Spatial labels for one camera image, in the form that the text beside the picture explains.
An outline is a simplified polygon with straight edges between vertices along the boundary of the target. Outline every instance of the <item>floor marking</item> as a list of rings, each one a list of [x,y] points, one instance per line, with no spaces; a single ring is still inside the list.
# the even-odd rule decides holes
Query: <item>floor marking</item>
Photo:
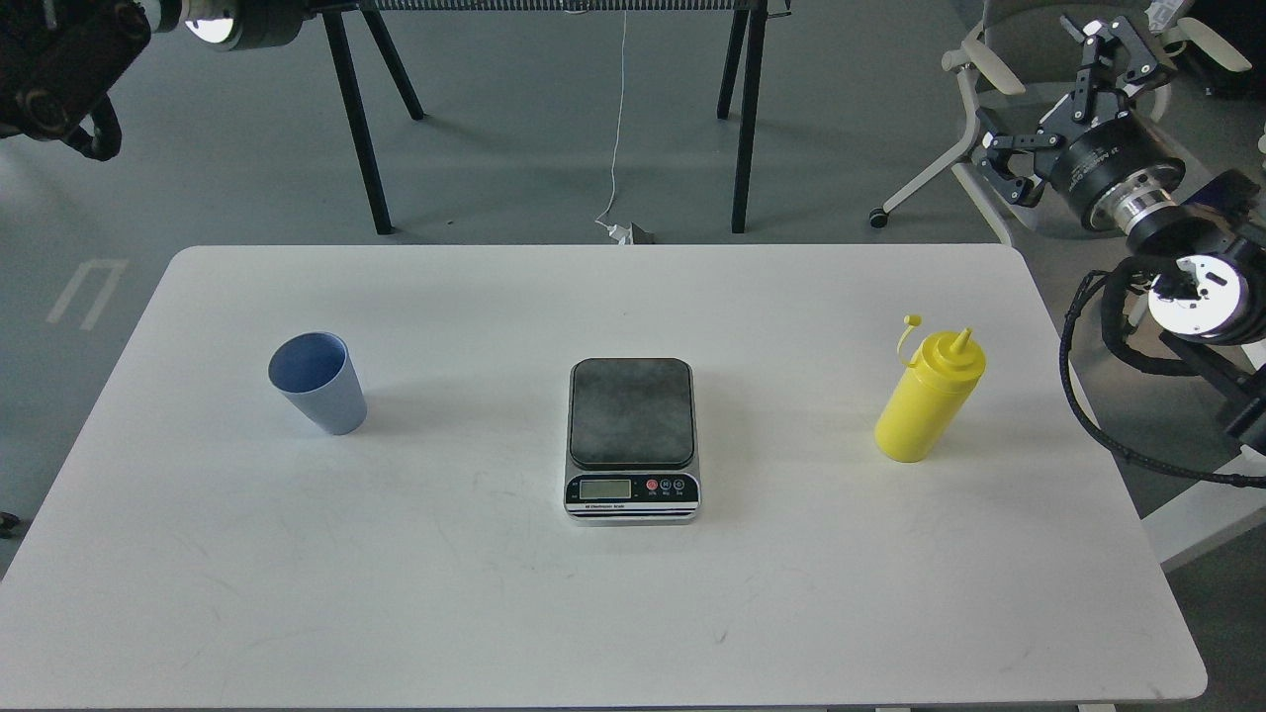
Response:
[[[119,277],[123,276],[123,270],[128,266],[127,260],[89,260],[87,262],[80,262],[77,270],[75,270],[75,276],[71,281],[66,283],[66,289],[62,290],[62,295],[57,298],[57,303],[53,304],[53,309],[48,312],[48,318],[44,319],[51,324],[56,324],[62,321],[62,314],[71,305],[75,299],[75,294],[78,289],[84,286],[84,280],[87,279],[89,272],[92,270],[109,270],[110,275],[105,277],[105,284],[101,285],[101,291],[96,294],[96,300],[92,302],[92,308],[89,309],[87,314],[84,317],[84,322],[80,323],[80,329],[92,331],[96,326],[96,321],[101,317],[101,312],[105,310],[105,305],[110,302],[110,296],[114,294],[114,289],[119,286]]]

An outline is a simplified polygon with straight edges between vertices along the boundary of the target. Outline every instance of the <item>bottle nozzle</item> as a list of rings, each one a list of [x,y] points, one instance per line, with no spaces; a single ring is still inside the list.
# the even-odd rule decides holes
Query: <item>bottle nozzle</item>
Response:
[[[962,333],[960,333],[958,337],[953,340],[953,343],[950,345],[950,352],[962,353],[963,350],[967,348],[967,343],[970,341],[971,341],[971,327],[967,327],[962,329]]]

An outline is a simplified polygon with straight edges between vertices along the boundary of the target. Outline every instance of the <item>digital scale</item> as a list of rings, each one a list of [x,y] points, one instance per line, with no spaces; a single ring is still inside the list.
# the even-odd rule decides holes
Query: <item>digital scale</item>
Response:
[[[682,523],[699,512],[690,366],[586,359],[571,370],[563,508],[587,524]]]

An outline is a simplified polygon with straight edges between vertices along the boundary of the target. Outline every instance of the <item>plastic cup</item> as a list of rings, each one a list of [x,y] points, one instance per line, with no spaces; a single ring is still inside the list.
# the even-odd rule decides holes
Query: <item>plastic cup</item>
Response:
[[[304,333],[282,343],[268,361],[268,380],[329,435],[349,433],[365,422],[365,394],[347,345],[332,333]]]

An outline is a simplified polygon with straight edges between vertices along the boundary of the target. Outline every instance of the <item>concrete floor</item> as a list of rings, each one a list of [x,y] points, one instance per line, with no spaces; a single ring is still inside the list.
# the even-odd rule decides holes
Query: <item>concrete floor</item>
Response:
[[[728,18],[630,14],[610,220],[637,222],[662,243],[993,241],[950,176],[886,229],[866,226],[957,137],[961,105],[939,58],[979,5],[803,0],[794,10],[768,25],[748,231],[738,236],[738,124],[714,117]],[[185,32],[156,35],[111,91],[124,144],[106,163],[60,144],[0,142],[0,508],[38,516],[163,269],[187,246],[610,242],[592,219],[610,193],[619,13],[387,14],[429,113],[420,123],[363,23],[347,19],[392,236],[373,232],[319,22],[284,48],[227,54]],[[1263,118],[1260,103],[1205,99],[1180,81],[1163,125],[1209,170],[1262,180]],[[1125,255],[1120,239],[1060,239],[1066,222],[1015,227],[1053,319],[1086,270]],[[95,269],[58,313],[86,262]],[[1137,375],[1091,338],[1077,348],[1110,432],[1194,466],[1234,452],[1214,424],[1212,389]],[[1123,476],[1141,514],[1186,486],[1132,466]],[[0,541],[0,571],[19,545]],[[1266,708],[1263,554],[1258,530],[1171,574],[1210,682],[1167,709]]]

